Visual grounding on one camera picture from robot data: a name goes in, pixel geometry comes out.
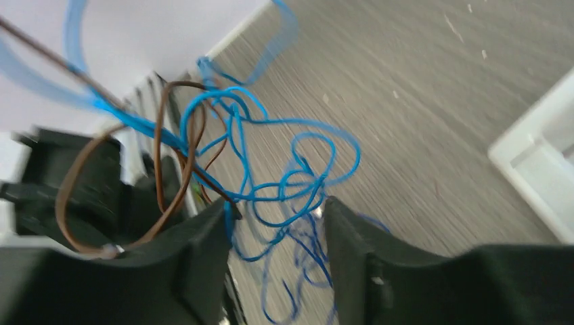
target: white wall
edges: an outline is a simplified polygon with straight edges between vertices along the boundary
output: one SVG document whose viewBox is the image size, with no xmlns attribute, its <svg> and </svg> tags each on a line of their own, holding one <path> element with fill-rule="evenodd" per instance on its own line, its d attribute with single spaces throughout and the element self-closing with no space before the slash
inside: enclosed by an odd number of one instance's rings
<svg viewBox="0 0 574 325">
<path fill-rule="evenodd" d="M 92 0 L 82 25 L 90 73 L 120 98 L 153 70 L 168 80 L 174 79 L 267 2 Z M 62 53 L 67 4 L 68 0 L 2 0 L 0 13 L 50 49 Z M 80 91 L 67 75 L 11 37 L 2 36 L 42 75 Z M 0 131 L 26 130 L 31 125 L 77 131 L 90 127 L 99 114 L 46 100 L 15 85 L 2 74 L 0 112 Z"/>
</svg>

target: gray wooden surface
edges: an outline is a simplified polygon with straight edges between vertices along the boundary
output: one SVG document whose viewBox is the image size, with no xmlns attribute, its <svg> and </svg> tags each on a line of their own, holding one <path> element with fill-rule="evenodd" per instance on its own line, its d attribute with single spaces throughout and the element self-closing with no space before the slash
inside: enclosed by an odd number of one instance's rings
<svg viewBox="0 0 574 325">
<path fill-rule="evenodd" d="M 359 139 L 359 170 L 330 194 L 379 218 L 407 242 L 444 255 L 487 242 L 556 242 L 486 153 L 572 67 L 574 1 L 287 3 L 299 17 L 298 41 L 250 89 L 272 116 L 320 119 Z M 246 77 L 278 26 L 271 7 L 217 61 Z M 300 130 L 247 128 L 257 182 L 279 179 L 289 141 Z M 215 137 L 221 127 L 211 121 L 208 132 Z M 306 144 L 303 152 L 313 167 L 324 166 L 323 146 Z M 212 172 L 237 188 L 242 172 L 232 157 L 227 149 Z M 348 169 L 352 159 L 341 144 L 335 172 Z M 261 210 L 280 219 L 272 204 Z M 244 223 L 240 233 L 249 253 L 261 249 Z M 250 324 L 266 324 L 261 264 L 235 257 L 231 264 Z M 281 279 L 294 286 L 298 276 L 292 243 L 277 248 L 271 271 L 268 310 L 283 319 L 290 306 Z M 299 324 L 324 324 L 332 293 L 306 286 L 304 294 Z"/>
</svg>

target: blue string bundle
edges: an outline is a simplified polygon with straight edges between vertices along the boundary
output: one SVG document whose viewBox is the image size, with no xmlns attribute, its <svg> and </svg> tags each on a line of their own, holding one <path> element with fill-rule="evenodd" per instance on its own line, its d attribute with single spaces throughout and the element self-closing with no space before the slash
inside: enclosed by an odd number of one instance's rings
<svg viewBox="0 0 574 325">
<path fill-rule="evenodd" d="M 289 46 L 296 37 L 297 32 L 297 19 L 295 14 L 290 8 L 283 3 L 282 0 L 273 0 L 276 7 L 281 12 L 282 28 L 280 32 L 267 44 L 261 59 L 257 62 L 252 74 L 245 80 L 239 81 L 238 79 L 227 74 L 223 69 L 209 58 L 203 57 L 197 60 L 197 65 L 200 73 L 202 74 L 204 84 L 208 90 L 195 97 L 185 109 L 180 121 L 180 135 L 187 135 L 187 125 L 190 117 L 199 104 L 204 100 L 210 100 L 212 104 L 220 105 L 226 111 L 227 116 L 225 122 L 227 124 L 227 132 L 221 137 L 207 144 L 196 152 L 188 152 L 189 144 L 186 137 L 177 136 L 170 131 L 162 130 L 162 142 L 168 146 L 178 148 L 184 155 L 195 154 L 197 157 L 202 156 L 210 148 L 227 139 L 231 144 L 231 148 L 235 155 L 239 158 L 243 168 L 243 180 L 239 188 L 234 192 L 233 190 L 224 189 L 223 186 L 200 166 L 196 166 L 199 173 L 202 173 L 211 182 L 222 189 L 234 202 L 245 201 L 251 209 L 252 217 L 255 221 L 263 224 L 266 227 L 274 228 L 275 232 L 271 240 L 262 237 L 255 229 L 253 220 L 248 218 L 248 225 L 252 228 L 252 233 L 264 246 L 264 249 L 253 256 L 248 256 L 238 239 L 234 236 L 232 222 L 231 204 L 225 203 L 225 224 L 226 233 L 234 252 L 239 258 L 247 262 L 255 262 L 264 259 L 263 265 L 263 279 L 261 289 L 261 309 L 265 317 L 273 324 L 287 324 L 297 319 L 301 311 L 303 302 L 302 289 L 305 283 L 308 283 L 317 288 L 332 288 L 332 280 L 327 269 L 328 258 L 323 245 L 320 241 L 320 225 L 312 215 L 312 211 L 320 207 L 325 197 L 327 196 L 326 190 L 328 187 L 341 183 L 348 179 L 356 171 L 359 166 L 361 149 L 358 141 L 348 132 L 325 124 L 320 121 L 313 121 L 304 118 L 271 118 L 265 107 L 258 101 L 258 99 L 247 90 L 244 86 L 252 85 L 264 72 L 267 66 Z M 87 0 L 70 0 L 68 12 L 66 14 L 66 21 L 64 25 L 64 53 L 70 62 L 70 67 L 74 69 L 87 71 L 84 55 L 81 47 L 81 22 L 83 19 L 83 12 L 85 11 Z M 113 114 L 117 119 L 122 121 L 128 127 L 147 135 L 154 137 L 155 123 L 146 120 L 140 116 L 129 114 L 111 107 L 105 100 L 103 100 L 92 89 L 88 89 L 87 94 L 77 94 L 53 84 L 51 81 L 44 79 L 41 75 L 37 74 L 25 63 L 18 59 L 17 55 L 7 46 L 7 44 L 0 38 L 0 70 L 2 70 L 9 78 L 17 82 L 23 87 L 36 91 L 38 94 L 43 95 L 52 100 L 66 102 L 79 107 L 92 107 L 103 110 Z M 227 89 L 217 89 L 213 83 L 213 77 L 219 75 L 228 79 L 237 86 L 228 87 Z M 254 106 L 263 115 L 262 118 L 253 118 L 249 107 L 240 95 L 245 95 L 254 104 Z M 323 133 L 318 132 L 303 132 L 299 133 L 291 141 L 290 154 L 291 159 L 287 164 L 283 174 L 275 182 L 270 183 L 255 183 L 252 169 L 248 157 L 247 141 L 244 134 L 244 123 L 252 125 L 304 125 L 319 129 L 324 133 L 337 136 L 346 141 L 355 151 L 355 161 L 350 169 L 341 176 L 330 177 L 330 172 L 334 166 L 336 158 L 336 146 L 331 138 Z M 234 135 L 234 129 L 237 129 L 237 138 Z M 330 157 L 326 167 L 321 171 L 316 171 L 309 165 L 307 159 L 297 150 L 301 141 L 306 139 L 317 139 L 325 142 L 330 148 Z M 308 181 L 291 181 L 296 176 L 305 176 Z M 276 192 L 273 196 L 262 196 L 259 193 L 264 189 L 272 189 Z M 289 190 L 295 189 L 293 194 L 287 194 Z M 303 200 L 303 207 L 296 209 L 293 205 L 294 201 Z M 259 202 L 279 202 L 281 210 L 284 214 L 282 222 L 274 223 L 266 220 L 261 216 L 258 210 L 257 203 Z M 386 227 L 376 219 L 371 219 L 364 216 L 371 222 L 376 223 L 383 229 Z M 277 244 L 283 239 L 289 238 L 295 242 L 293 252 L 294 266 L 300 271 L 295 291 L 289 288 L 289 285 L 282 280 L 284 289 L 286 290 L 292 305 L 291 313 L 282 321 L 274 320 L 267 312 L 267 287 L 269 284 L 269 266 L 271 257 Z M 324 281 L 318 282 L 312 280 L 309 273 L 317 268 L 320 268 Z M 336 308 L 333 306 L 331 312 L 327 316 L 327 324 L 334 321 Z"/>
</svg>

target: blurry black object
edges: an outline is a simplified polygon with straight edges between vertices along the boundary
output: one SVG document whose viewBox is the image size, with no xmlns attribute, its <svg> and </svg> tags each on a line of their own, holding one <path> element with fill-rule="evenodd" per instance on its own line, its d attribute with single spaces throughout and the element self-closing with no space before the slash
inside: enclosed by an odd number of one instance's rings
<svg viewBox="0 0 574 325">
<path fill-rule="evenodd" d="M 56 225 L 54 199 L 89 138 L 38 130 L 20 183 L 0 198 L 14 203 L 21 236 L 48 236 L 71 248 Z M 179 188 L 176 165 L 162 164 L 167 200 Z M 87 162 L 68 206 L 70 231 L 93 246 L 143 235 L 160 216 L 155 181 L 120 180 L 120 144 L 110 140 Z M 0 247 L 0 324 L 215 325 L 244 316 L 227 267 L 223 201 L 189 218 L 181 209 L 151 242 L 113 260 L 84 260 L 50 248 Z"/>
<path fill-rule="evenodd" d="M 485 245 L 447 258 L 337 198 L 323 216 L 340 325 L 574 324 L 572 246 Z"/>
</svg>

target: black mechanical part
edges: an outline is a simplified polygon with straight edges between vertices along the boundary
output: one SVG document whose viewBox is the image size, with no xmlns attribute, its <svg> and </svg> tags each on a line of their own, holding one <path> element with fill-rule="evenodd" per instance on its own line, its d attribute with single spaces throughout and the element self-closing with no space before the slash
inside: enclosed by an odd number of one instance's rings
<svg viewBox="0 0 574 325">
<path fill-rule="evenodd" d="M 478 246 L 438 256 L 357 216 L 323 214 L 341 325 L 574 324 L 574 247 Z"/>
<path fill-rule="evenodd" d="M 89 138 L 40 129 L 21 183 L 4 184 L 18 233 L 68 246 L 54 216 L 59 184 Z M 159 218 L 155 181 L 120 181 L 120 145 L 106 142 L 87 162 L 68 206 L 70 231 L 82 242 L 124 244 Z M 167 200 L 179 188 L 176 165 L 163 161 Z M 101 211 L 113 211 L 101 216 Z M 84 260 L 50 248 L 0 247 L 0 324 L 218 324 L 227 305 L 230 244 L 223 201 L 189 218 L 183 207 L 151 242 L 113 260 Z"/>
</svg>

